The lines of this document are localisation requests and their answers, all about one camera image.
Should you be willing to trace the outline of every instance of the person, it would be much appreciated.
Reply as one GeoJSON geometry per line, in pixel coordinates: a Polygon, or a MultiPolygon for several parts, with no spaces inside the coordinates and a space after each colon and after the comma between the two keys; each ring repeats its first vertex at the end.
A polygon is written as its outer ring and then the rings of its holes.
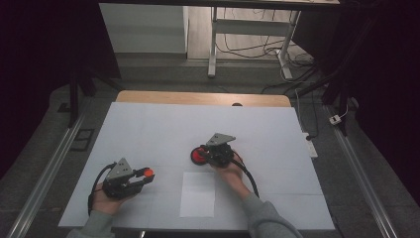
{"type": "MultiPolygon", "coordinates": [[[[302,238],[301,234],[286,219],[281,217],[271,202],[262,202],[242,182],[243,172],[234,164],[226,168],[213,169],[222,180],[238,195],[242,201],[245,214],[248,217],[248,228],[253,238],[302,238]]],[[[113,238],[111,233],[112,218],[118,212],[124,201],[130,197],[115,200],[106,196],[98,184],[94,194],[93,209],[90,217],[82,229],[71,230],[67,238],[113,238]]]]}

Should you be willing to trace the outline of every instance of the red disc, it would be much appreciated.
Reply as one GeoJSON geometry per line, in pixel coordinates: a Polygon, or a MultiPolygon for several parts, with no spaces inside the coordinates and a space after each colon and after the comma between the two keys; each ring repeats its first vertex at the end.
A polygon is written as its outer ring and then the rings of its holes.
{"type": "Polygon", "coordinates": [[[195,148],[192,152],[191,152],[191,161],[196,164],[196,165],[205,165],[207,164],[206,159],[204,159],[204,157],[202,157],[198,152],[204,152],[204,149],[201,147],[197,147],[195,148]]]}

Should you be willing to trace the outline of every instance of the wall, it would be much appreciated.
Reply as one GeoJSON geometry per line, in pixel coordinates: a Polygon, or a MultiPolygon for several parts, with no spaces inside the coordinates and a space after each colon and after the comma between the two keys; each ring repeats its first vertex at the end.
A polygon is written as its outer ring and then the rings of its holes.
{"type": "Polygon", "coordinates": [[[187,7],[100,4],[115,53],[186,53],[187,7]]]}

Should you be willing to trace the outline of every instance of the wooden board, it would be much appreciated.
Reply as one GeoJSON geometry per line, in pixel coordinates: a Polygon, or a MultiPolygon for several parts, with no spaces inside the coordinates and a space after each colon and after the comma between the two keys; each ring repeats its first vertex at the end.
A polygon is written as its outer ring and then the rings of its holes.
{"type": "Polygon", "coordinates": [[[230,93],[127,90],[121,91],[118,94],[116,101],[189,105],[232,105],[234,103],[241,103],[243,106],[290,107],[290,101],[284,95],[256,95],[230,93]]]}

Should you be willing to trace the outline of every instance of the white table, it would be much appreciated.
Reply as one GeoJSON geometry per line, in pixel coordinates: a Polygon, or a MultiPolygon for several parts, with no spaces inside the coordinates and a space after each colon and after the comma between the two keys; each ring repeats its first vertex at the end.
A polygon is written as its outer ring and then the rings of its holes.
{"type": "MultiPolygon", "coordinates": [[[[192,164],[189,154],[215,132],[237,137],[229,144],[245,160],[262,200],[297,229],[334,229],[293,108],[123,102],[111,105],[59,226],[84,225],[97,174],[124,157],[133,169],[152,168],[156,178],[122,206],[115,227],[246,230],[239,199],[217,175],[213,217],[180,217],[185,173],[213,173],[192,164]]],[[[244,182],[251,188],[247,177],[244,182]]]]}

